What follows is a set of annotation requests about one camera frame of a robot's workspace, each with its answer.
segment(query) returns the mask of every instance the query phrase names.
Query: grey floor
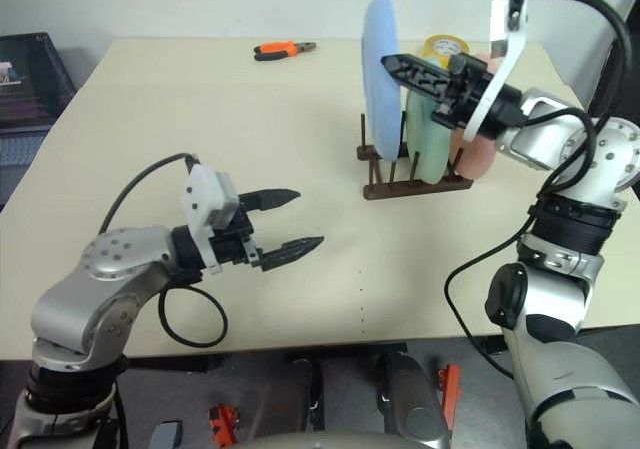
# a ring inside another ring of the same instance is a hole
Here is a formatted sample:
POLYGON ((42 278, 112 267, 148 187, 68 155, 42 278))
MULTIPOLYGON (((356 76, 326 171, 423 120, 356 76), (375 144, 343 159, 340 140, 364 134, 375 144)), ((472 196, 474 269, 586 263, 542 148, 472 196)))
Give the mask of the grey floor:
MULTIPOLYGON (((640 394, 640 326, 594 331, 581 336, 601 352, 640 394)), ((495 372, 464 339, 408 343, 409 353, 425 368, 447 363, 462 371, 463 397, 454 430, 456 449, 524 448, 524 422, 512 382, 495 372)), ((508 357, 498 356, 508 365, 508 357)), ((120 378, 132 448, 146 448, 156 424, 184 422, 184 449, 213 448, 207 421, 210 406, 224 402, 240 412, 239 437, 246 437, 260 397, 283 364, 282 353, 235 354, 207 373, 130 370, 120 378)), ((323 363, 327 429, 382 431, 376 408, 371 357, 342 357, 323 363)), ((11 417, 24 383, 27 362, 0 362, 0 426, 11 417)), ((6 444, 6 431, 0 445, 6 444)))

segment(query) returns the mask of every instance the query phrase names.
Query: blue plate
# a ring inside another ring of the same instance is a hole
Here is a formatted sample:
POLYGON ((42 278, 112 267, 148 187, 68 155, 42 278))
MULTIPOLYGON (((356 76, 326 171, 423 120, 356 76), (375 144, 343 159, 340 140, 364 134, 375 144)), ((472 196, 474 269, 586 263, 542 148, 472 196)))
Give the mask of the blue plate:
POLYGON ((367 8, 362 34, 362 74, 367 125, 376 151, 387 161, 398 158, 401 138, 400 86, 380 59, 398 53, 396 21, 391 0, 373 0, 367 8))

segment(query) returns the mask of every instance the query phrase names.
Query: laptop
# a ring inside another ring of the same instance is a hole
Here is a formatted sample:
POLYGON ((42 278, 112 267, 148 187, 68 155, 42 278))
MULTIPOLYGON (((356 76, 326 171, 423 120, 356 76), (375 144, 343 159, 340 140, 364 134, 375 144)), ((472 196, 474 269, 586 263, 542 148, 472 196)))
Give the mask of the laptop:
POLYGON ((0 207, 75 93, 47 33, 0 37, 0 207))

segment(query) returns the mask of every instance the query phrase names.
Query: laptop keyboard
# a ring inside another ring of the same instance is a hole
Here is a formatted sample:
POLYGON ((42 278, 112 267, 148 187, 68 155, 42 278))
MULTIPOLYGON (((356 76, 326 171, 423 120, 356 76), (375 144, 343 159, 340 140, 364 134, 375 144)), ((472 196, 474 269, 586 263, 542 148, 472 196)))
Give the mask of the laptop keyboard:
POLYGON ((45 136, 19 136, 0 139, 0 167, 28 166, 36 157, 45 136))

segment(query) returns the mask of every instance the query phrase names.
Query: tape roll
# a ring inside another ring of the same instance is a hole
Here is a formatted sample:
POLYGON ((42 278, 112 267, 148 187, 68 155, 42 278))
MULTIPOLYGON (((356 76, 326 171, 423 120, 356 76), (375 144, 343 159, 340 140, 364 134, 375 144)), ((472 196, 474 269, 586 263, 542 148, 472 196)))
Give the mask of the tape roll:
POLYGON ((438 34, 424 41, 422 57, 437 62, 440 67, 446 69, 449 67, 451 56, 461 52, 469 52, 469 45, 465 41, 456 36, 438 34))

